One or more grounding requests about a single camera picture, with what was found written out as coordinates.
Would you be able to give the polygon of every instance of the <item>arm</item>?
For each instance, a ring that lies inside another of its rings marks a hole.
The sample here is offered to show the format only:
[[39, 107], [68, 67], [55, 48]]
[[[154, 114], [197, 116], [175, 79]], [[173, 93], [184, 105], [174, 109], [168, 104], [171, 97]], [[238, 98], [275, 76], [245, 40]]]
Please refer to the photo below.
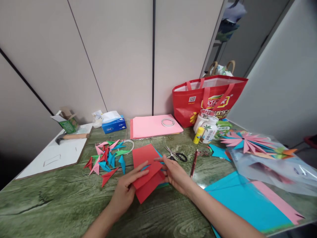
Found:
[[128, 210], [133, 202], [135, 187], [132, 185], [138, 178], [146, 175], [149, 171], [140, 170], [147, 165], [147, 161], [140, 164], [131, 172], [122, 176], [108, 206], [100, 213], [91, 224], [82, 238], [105, 238], [113, 224]]
[[163, 158], [155, 160], [163, 161], [166, 164], [163, 167], [166, 170], [165, 181], [171, 183], [180, 193], [187, 196], [223, 238], [265, 237], [246, 220], [199, 187], [176, 161], [167, 159], [165, 155]]

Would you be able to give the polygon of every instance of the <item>scissors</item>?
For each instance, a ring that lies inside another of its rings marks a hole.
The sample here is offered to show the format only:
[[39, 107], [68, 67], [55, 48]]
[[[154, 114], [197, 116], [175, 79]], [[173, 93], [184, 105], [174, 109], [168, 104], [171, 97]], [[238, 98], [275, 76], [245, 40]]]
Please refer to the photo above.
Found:
[[184, 154], [182, 154], [182, 153], [174, 153], [174, 152], [171, 151], [170, 148], [168, 148], [167, 146], [165, 146], [165, 149], [167, 149], [167, 150], [171, 153], [171, 157], [170, 157], [169, 159], [176, 161], [176, 159], [173, 157], [173, 155], [174, 155], [174, 156], [176, 156], [177, 158], [179, 158], [181, 161], [187, 162], [187, 157], [186, 157]]

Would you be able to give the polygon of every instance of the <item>hammer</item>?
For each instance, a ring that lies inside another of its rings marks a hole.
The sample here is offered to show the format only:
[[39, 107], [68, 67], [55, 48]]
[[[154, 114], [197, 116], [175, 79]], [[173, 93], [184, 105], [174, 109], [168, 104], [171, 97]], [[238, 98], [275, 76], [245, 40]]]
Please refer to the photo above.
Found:
[[64, 134], [59, 135], [55, 141], [59, 145], [61, 140], [65, 139], [82, 139], [82, 138], [89, 138], [89, 134], [76, 134], [76, 135], [67, 135], [65, 132]]

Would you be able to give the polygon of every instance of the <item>pencil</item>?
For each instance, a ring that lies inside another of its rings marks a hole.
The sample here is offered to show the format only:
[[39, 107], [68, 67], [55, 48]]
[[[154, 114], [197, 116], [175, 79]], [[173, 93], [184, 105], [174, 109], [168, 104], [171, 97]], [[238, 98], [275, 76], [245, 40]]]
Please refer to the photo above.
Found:
[[195, 156], [194, 156], [194, 160], [193, 160], [193, 164], [192, 164], [191, 175], [190, 175], [191, 178], [193, 177], [193, 174], [194, 174], [197, 156], [198, 156], [198, 149], [195, 152]]

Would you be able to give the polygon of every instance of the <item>wooden hammer handle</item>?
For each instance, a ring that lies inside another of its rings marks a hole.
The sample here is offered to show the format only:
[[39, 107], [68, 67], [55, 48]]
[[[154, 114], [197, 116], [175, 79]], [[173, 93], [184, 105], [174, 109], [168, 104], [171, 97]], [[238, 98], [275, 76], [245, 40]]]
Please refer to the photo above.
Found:
[[89, 138], [89, 134], [64, 135], [63, 139], [82, 139]]

